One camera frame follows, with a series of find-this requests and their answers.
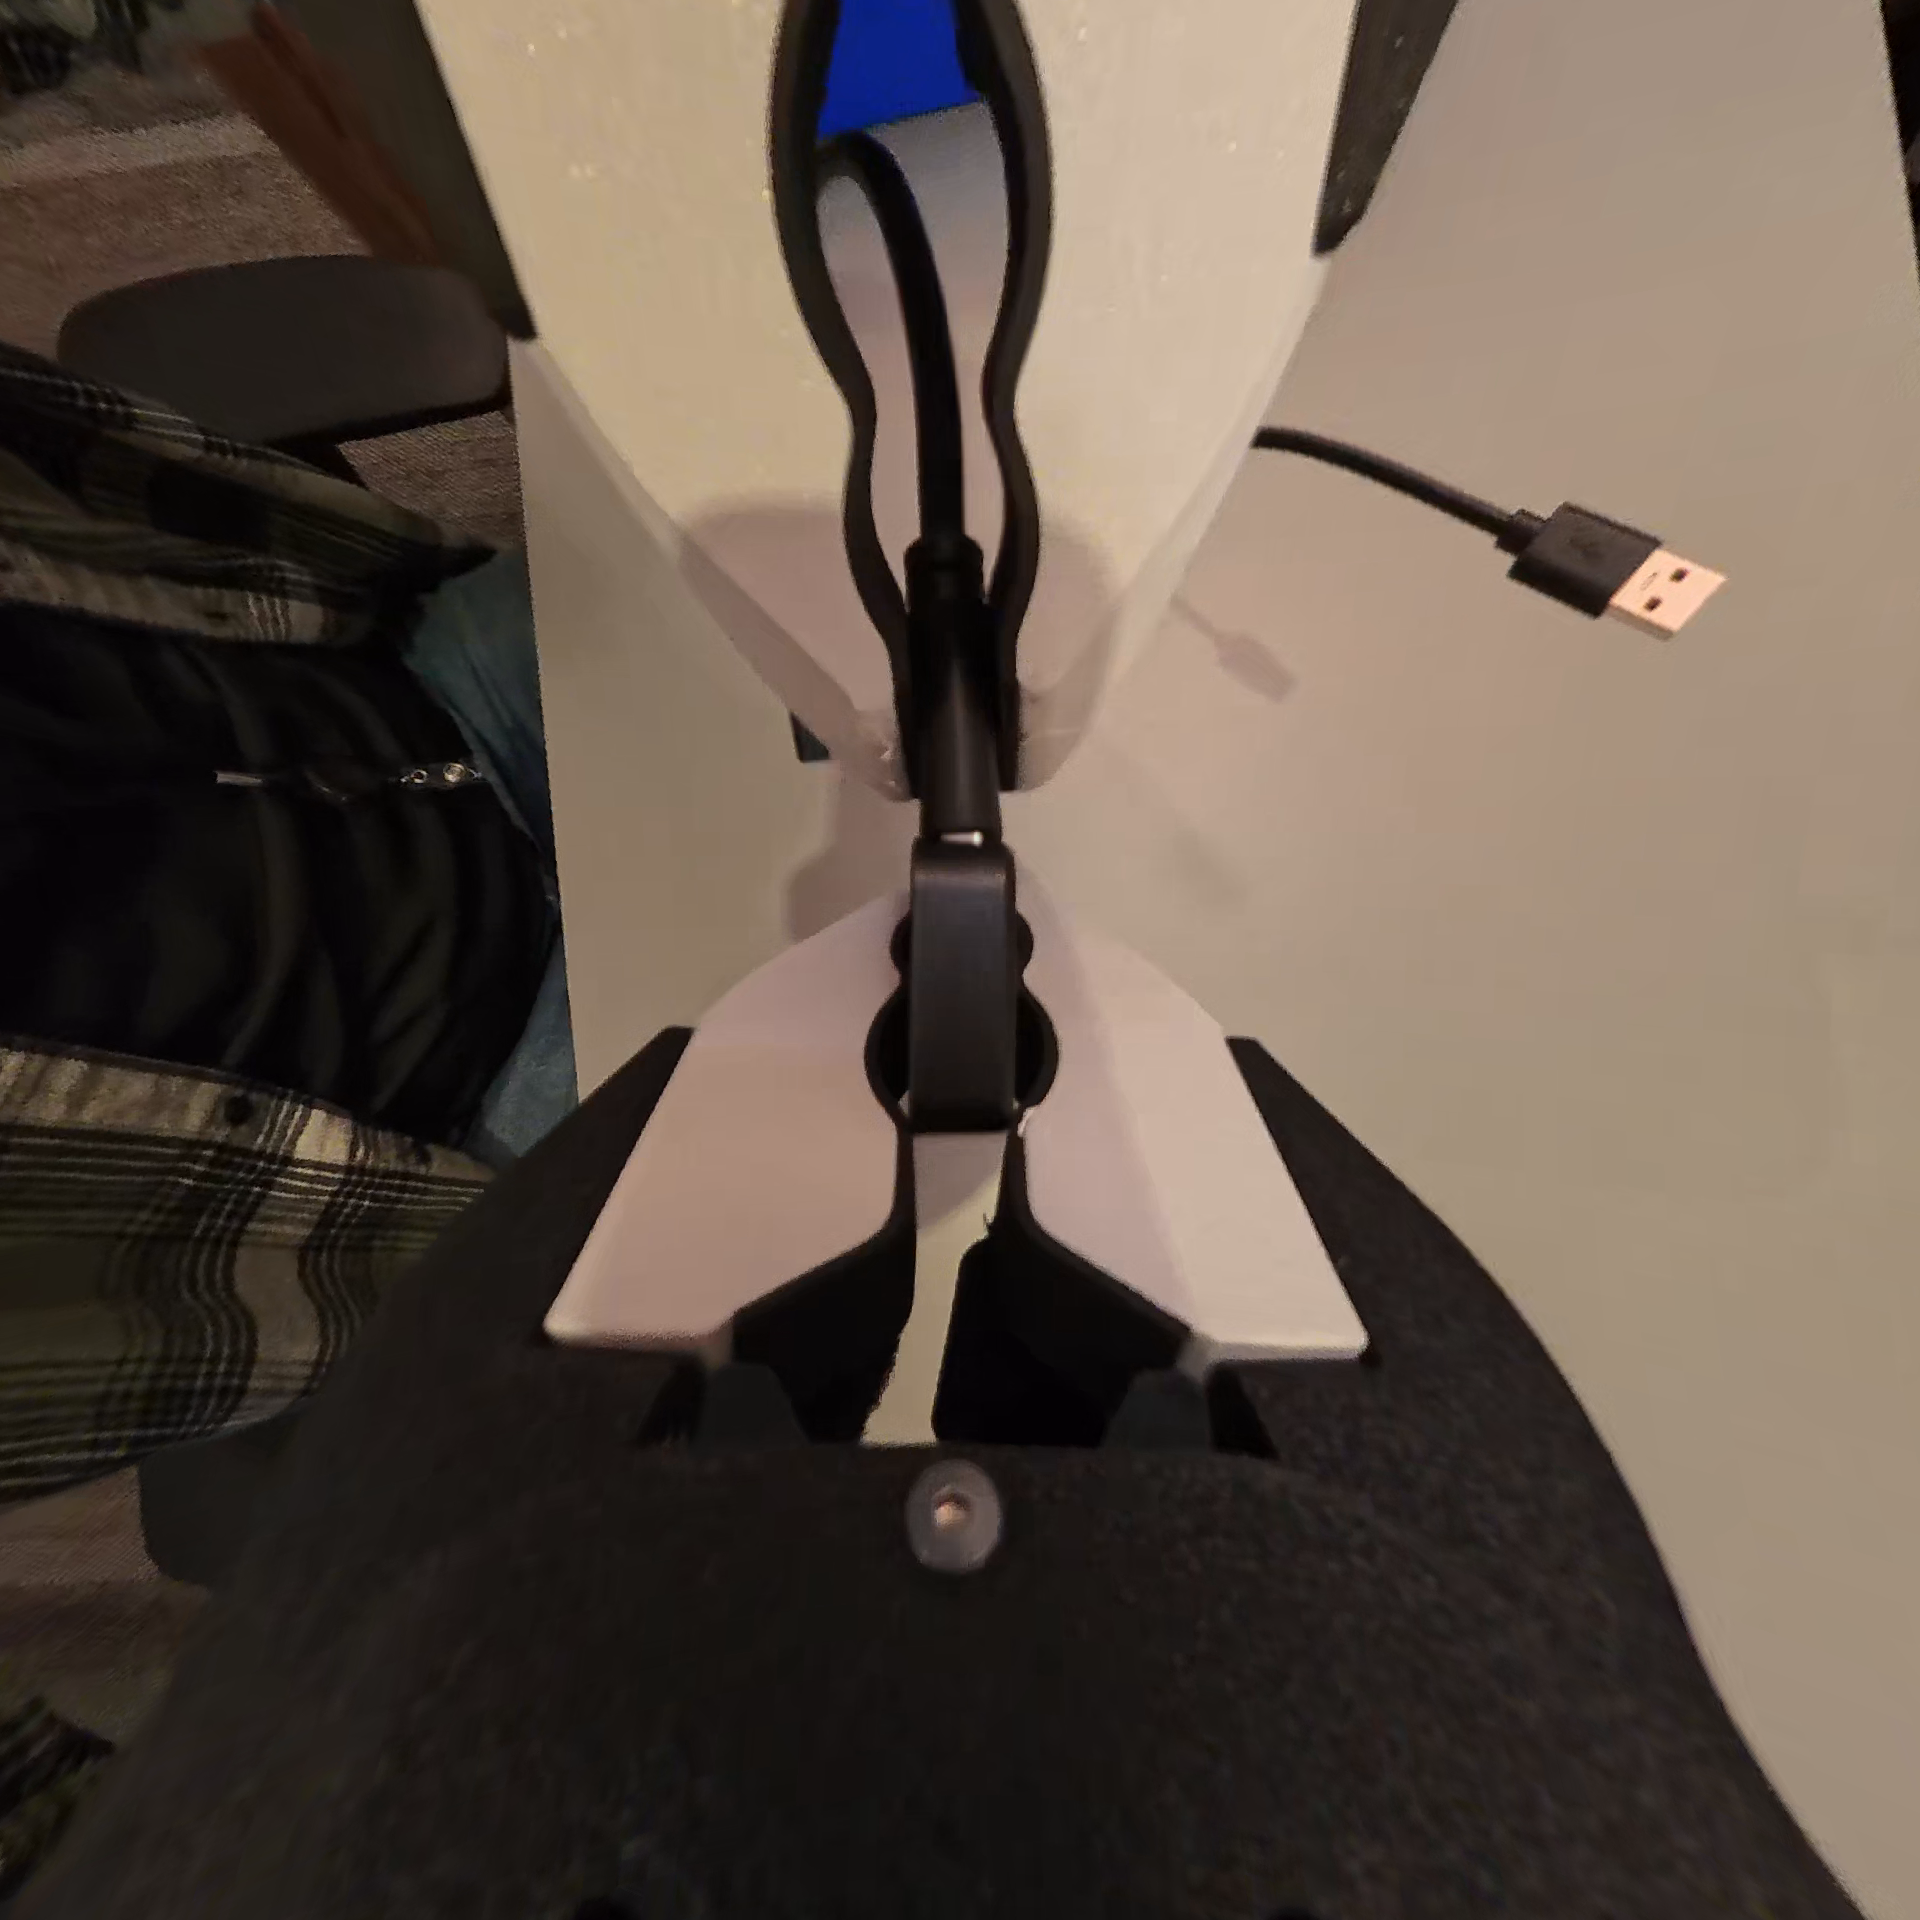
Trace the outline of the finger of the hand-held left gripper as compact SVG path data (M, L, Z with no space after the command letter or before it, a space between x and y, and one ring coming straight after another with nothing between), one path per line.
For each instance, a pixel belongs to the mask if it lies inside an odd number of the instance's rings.
M1012 4L1048 140L1016 387L1040 515L1016 787L1054 779L1158 630L1306 333L1354 2Z
M784 268L784 4L432 2L422 27L531 307L672 595L828 754L905 801L845 552L852 434Z

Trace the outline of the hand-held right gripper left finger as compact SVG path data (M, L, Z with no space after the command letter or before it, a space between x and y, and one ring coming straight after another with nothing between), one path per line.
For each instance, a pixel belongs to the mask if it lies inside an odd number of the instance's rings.
M545 1336L753 1362L795 1403L873 1403L915 1302L915 1156L869 1041L900 897L737 982L693 1029Z

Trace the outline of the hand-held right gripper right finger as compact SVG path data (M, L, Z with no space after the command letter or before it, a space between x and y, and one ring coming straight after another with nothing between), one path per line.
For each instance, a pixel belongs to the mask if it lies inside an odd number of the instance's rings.
M1355 1362L1370 1336L1220 1025L1022 884L1044 1091L960 1265L937 1427L1105 1427L1138 1377Z

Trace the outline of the black USB adapter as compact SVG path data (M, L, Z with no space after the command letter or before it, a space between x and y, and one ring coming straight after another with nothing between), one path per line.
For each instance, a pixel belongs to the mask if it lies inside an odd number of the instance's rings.
M905 1091L920 1137L1018 1116L1018 870L980 832L915 846L905 926Z

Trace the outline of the blue plastic bin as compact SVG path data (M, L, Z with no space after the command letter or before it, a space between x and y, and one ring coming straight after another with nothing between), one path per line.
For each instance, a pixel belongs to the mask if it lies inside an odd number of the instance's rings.
M953 2L841 2L821 140L870 133L979 102Z

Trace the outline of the person's leg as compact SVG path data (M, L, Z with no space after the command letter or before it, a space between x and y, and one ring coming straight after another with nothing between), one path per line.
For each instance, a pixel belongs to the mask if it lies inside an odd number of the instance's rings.
M473 773L465 856L462 1012L486 1084L462 1148L505 1168L581 1100L548 782L537 619L521 549L427 595L401 658Z

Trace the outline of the wooden cabinet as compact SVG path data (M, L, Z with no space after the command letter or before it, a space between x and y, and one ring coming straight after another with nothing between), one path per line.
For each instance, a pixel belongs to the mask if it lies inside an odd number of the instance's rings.
M243 22L202 43L197 61L373 258L435 270L452 265L427 206L376 133L345 73L278 4L243 4Z

